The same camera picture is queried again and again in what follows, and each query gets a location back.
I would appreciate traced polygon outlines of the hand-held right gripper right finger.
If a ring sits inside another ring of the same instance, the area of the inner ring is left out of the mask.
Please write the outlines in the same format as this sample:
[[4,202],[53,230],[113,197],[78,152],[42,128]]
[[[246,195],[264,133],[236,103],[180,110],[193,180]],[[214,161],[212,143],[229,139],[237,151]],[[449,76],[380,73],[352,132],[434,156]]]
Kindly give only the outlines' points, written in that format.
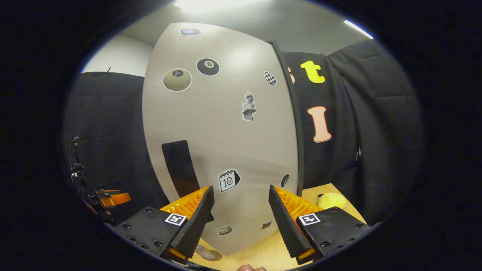
[[268,201],[290,257],[300,265],[332,257],[373,231],[340,207],[322,209],[274,185]]

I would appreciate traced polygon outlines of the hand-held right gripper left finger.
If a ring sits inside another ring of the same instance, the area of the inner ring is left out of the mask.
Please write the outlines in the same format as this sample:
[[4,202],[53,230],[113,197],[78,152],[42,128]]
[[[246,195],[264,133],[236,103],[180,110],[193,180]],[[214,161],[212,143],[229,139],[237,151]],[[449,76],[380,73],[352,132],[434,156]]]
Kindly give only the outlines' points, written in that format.
[[113,227],[113,233],[155,257],[186,264],[212,220],[214,204],[214,189],[207,186],[163,208],[146,206]]

